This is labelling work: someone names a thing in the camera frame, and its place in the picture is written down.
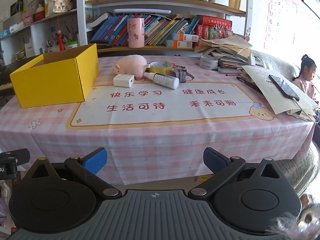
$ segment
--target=pink cup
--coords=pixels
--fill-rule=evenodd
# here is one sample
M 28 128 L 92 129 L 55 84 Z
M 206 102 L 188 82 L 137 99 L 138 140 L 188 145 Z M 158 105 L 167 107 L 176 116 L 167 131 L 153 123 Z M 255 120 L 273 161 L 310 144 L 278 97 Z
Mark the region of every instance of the pink cup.
M 129 48 L 144 47 L 144 19 L 128 19 Z

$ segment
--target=screw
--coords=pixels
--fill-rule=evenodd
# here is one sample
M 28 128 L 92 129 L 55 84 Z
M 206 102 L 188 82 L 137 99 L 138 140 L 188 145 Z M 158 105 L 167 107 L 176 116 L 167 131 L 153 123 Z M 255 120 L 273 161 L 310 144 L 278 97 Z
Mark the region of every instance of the screw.
M 119 190 L 117 190 L 116 188 L 106 188 L 103 191 L 103 194 L 106 196 L 109 196 L 109 197 L 113 197 L 113 196 L 119 194 Z
M 207 191 L 204 188 L 196 187 L 191 190 L 191 193 L 195 196 L 203 196 L 207 194 Z

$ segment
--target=shelf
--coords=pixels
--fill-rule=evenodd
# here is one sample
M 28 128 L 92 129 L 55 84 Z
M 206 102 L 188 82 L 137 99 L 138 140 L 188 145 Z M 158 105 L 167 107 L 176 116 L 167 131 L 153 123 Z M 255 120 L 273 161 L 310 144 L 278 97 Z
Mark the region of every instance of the shelf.
M 179 7 L 181 10 L 181 7 L 185 7 L 190 10 L 202 10 L 207 12 L 219 12 L 219 13 L 225 13 L 228 15 L 233 16 L 246 16 L 246 12 L 240 11 L 237 9 L 233 9 L 228 6 L 224 6 L 217 3 L 211 3 L 206 2 L 202 0 L 91 0 L 86 1 L 85 6 L 87 8 L 101 8 L 101 7 L 115 7 L 115 8 L 126 8 L 127 6 L 130 6 L 130 8 L 136 8 L 139 6 L 145 6 L 148 5 L 155 5 L 159 9 L 159 5 L 167 6 L 167 9 L 170 9 L 170 7 Z
M 114 46 L 109 49 L 98 49 L 98 52 L 115 52 L 115 51 L 129 51 L 129 50 L 180 50 L 180 51 L 195 51 L 195 48 L 168 48 L 163 45 L 146 45 L 143 48 L 129 48 L 127 46 Z
M 57 18 L 62 18 L 62 17 L 66 17 L 66 16 L 69 16 L 69 15 L 72 15 L 72 14 L 76 14 L 76 12 L 77 12 L 77 9 L 73 9 L 73 10 L 68 11 L 68 12 L 66 12 L 66 13 L 56 13 L 56 14 L 51 15 L 51 16 L 49 16 L 49 17 L 47 17 L 47 18 L 44 18 L 44 19 L 42 19 L 42 20 L 40 20 L 40 21 L 36 21 L 36 22 L 33 22 L 33 23 L 29 24 L 29 25 L 26 25 L 26 26 L 24 26 L 22 29 L 20 29 L 20 30 L 18 30 L 18 31 L 16 31 L 16 32 L 10 33 L 9 35 L 7 35 L 7 36 L 5 36 L 5 37 L 0 38 L 0 41 L 5 40 L 5 39 L 7 39 L 7 38 L 9 38 L 9 37 L 11 37 L 11 36 L 13 36 L 13 35 L 15 35 L 15 34 L 18 34 L 18 33 L 23 32 L 23 31 L 26 30 L 27 28 L 30 28 L 31 25 L 36 25 L 36 24 L 40 24 L 40 23 L 50 22 L 50 21 L 55 20 L 55 19 L 57 19 Z

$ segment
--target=girl's hair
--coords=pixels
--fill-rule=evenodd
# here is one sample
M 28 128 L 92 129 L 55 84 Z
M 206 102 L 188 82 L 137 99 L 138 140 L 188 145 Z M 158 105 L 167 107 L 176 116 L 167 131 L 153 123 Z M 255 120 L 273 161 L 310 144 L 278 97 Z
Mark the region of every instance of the girl's hair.
M 308 55 L 304 55 L 301 59 L 301 69 L 300 69 L 300 73 L 299 76 L 297 76 L 296 78 L 293 78 L 292 81 L 296 80 L 297 78 L 301 77 L 301 74 L 303 73 L 304 68 L 311 68 L 312 66 L 316 66 L 316 63 L 308 57 Z

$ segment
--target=duct tape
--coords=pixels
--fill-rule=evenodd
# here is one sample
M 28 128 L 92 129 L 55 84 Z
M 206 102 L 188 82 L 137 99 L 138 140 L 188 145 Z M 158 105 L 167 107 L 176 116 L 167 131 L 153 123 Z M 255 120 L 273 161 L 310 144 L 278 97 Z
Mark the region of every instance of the duct tape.
M 170 70 L 173 69 L 173 63 L 165 62 L 165 61 L 154 61 L 150 63 L 149 72 L 152 73 L 162 73 L 166 75 L 170 75 Z
M 201 56 L 199 66 L 204 69 L 213 70 L 218 67 L 218 60 L 210 56 Z

